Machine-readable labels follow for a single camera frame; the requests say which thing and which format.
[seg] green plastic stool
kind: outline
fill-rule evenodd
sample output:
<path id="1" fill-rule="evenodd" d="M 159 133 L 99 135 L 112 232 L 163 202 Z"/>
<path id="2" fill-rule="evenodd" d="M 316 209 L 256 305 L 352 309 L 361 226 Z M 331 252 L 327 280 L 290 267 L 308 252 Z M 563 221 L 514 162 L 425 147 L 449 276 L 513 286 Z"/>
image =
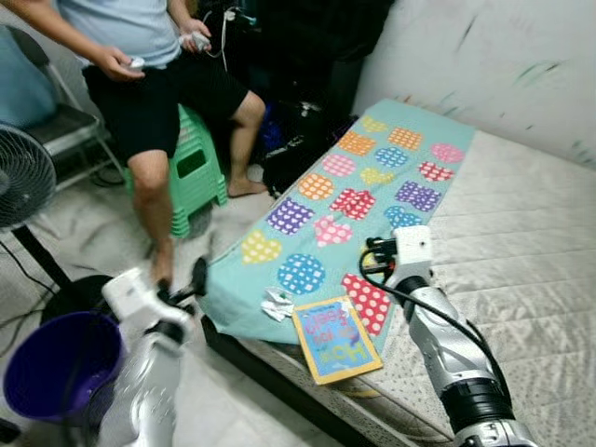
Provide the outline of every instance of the green plastic stool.
<path id="1" fill-rule="evenodd" d="M 205 122 L 180 104 L 178 111 L 180 135 L 174 157 L 169 161 L 169 194 L 174 208 L 170 232 L 174 237 L 187 237 L 188 217 L 213 199 L 223 206 L 227 202 L 227 188 Z M 125 169 L 125 182 L 132 193 L 134 183 L 129 169 Z"/>

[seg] man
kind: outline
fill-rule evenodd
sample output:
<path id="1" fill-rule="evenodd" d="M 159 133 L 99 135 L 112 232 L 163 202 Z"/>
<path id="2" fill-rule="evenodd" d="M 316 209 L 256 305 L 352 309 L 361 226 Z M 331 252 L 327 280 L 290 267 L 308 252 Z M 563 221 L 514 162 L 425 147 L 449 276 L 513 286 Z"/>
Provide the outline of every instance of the man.
<path id="1" fill-rule="evenodd" d="M 192 39 L 180 34 L 210 31 L 190 17 L 184 0 L 0 0 L 49 38 L 76 53 L 86 68 L 89 96 L 112 132 L 119 156 L 134 178 L 134 207 L 156 244 L 155 281 L 173 277 L 173 243 L 169 237 L 172 206 L 168 157 L 178 133 L 177 104 L 201 115 L 232 119 L 229 196 L 257 194 L 247 167 L 264 115 L 264 104 L 229 76 L 216 61 L 198 53 Z M 127 68 L 132 57 L 144 58 L 141 73 Z"/>

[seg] book cover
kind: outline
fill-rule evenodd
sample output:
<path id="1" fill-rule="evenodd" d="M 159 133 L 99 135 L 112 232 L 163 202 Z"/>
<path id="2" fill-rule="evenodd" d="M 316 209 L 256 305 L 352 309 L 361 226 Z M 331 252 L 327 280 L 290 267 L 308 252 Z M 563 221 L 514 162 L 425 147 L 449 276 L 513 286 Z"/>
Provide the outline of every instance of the book cover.
<path id="1" fill-rule="evenodd" d="M 348 297 L 301 305 L 291 317 L 318 385 L 383 367 Z"/>

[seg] purple bucket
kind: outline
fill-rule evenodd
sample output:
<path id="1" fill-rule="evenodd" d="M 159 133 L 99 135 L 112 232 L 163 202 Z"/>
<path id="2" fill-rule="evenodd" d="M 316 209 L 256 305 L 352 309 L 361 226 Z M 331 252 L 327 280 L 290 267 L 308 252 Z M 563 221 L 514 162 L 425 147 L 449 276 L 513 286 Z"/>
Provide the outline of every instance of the purple bucket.
<path id="1" fill-rule="evenodd" d="M 81 425 L 90 396 L 117 377 L 125 352 L 120 330 L 103 315 L 75 312 L 54 318 L 33 332 L 10 360 L 4 379 L 7 403 L 30 419 L 60 422 L 67 416 L 71 424 Z M 69 381 L 70 398 L 64 400 Z M 109 403 L 103 403 L 104 410 Z M 103 414 L 95 410 L 94 418 L 98 416 Z"/>

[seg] bed frame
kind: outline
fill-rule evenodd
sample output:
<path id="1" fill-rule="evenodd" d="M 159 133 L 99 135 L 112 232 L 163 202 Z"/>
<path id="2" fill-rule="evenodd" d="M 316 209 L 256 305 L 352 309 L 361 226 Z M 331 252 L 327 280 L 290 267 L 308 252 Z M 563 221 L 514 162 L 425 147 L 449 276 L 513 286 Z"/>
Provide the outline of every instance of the bed frame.
<path id="1" fill-rule="evenodd" d="M 218 333 L 207 316 L 201 319 L 201 324 L 205 340 L 211 349 L 329 436 L 345 447 L 376 447 L 355 428 L 330 412 L 280 372 L 255 357 L 234 337 Z"/>

